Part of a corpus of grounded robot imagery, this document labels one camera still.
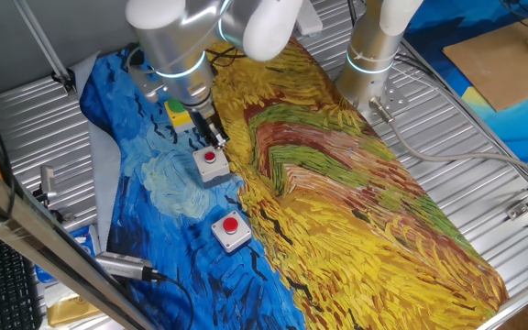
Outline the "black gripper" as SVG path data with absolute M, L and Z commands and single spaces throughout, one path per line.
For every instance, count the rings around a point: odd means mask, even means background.
M 199 133 L 204 138 L 208 138 L 211 146 L 222 149 L 226 145 L 229 136 L 222 130 L 218 114 L 212 105 L 192 107 L 189 109 L 189 114 Z

